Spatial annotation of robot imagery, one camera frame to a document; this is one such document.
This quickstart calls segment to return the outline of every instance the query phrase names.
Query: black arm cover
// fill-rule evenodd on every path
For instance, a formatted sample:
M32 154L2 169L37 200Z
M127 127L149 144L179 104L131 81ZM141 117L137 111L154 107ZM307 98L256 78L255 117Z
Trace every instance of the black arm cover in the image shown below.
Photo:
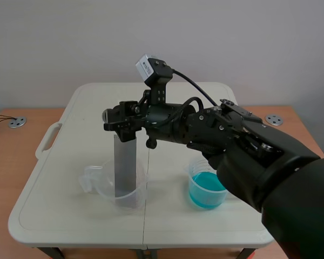
M295 172L266 197L262 222L289 258L324 258L324 159Z

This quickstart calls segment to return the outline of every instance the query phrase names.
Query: clear plastic measuring cup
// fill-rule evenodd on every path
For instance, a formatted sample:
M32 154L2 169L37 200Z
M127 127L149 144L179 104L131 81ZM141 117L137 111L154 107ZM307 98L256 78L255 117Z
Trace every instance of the clear plastic measuring cup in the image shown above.
M115 185L114 160L102 166L87 166L84 169L84 175L79 177L79 183L84 192L95 191L103 198L110 200L116 208L132 212L141 208L146 200L147 175L139 160L137 160L136 170L136 188L130 193L127 193L127 190L118 189Z
M221 205L228 191L218 180L216 171L204 158L196 158L188 167L188 192L199 207L213 209Z

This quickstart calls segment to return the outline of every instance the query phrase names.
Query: robotic hand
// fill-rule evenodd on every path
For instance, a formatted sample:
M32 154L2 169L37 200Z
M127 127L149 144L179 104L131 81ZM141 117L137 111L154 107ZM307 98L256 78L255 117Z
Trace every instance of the robotic hand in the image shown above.
M115 131L126 142L145 128L148 148L164 140L202 152L220 182L262 213L263 224L289 258L324 255L324 159L232 101L222 99L218 106L163 60L145 55L136 67L150 90L139 101L106 109L104 130ZM166 103L166 84L173 74L186 79L214 106L204 108L198 97L183 104Z

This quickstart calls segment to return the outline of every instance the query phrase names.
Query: wooden table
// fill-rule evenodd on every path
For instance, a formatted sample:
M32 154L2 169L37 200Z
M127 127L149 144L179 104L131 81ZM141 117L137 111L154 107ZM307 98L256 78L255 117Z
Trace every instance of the wooden table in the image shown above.
M313 152L324 157L310 133L302 124L294 110L288 106L246 107L255 115L264 118L276 113L284 119L278 129L304 143ZM0 123L0 259L47 258L38 249L25 247L14 241L7 230L10 212L18 199L35 164L35 150L48 127L58 121L64 109L14 109L3 110L1 114L26 116L28 122L21 128L8 128L8 121ZM64 249L66 258L135 258L134 251L126 249ZM159 258L236 258L240 253L235 249L163 249ZM257 250L254 259L286 258L281 248L273 243Z

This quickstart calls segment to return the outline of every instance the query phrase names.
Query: metal grommet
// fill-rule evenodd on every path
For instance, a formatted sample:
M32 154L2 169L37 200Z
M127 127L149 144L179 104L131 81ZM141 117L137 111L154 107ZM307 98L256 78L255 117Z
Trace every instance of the metal grommet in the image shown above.
M26 123L26 117L17 117L16 120L12 119L9 122L10 128L19 128L22 127Z
M265 117L265 120L267 123L274 125L274 126L280 126L283 123L283 119L276 115L276 114L269 114Z

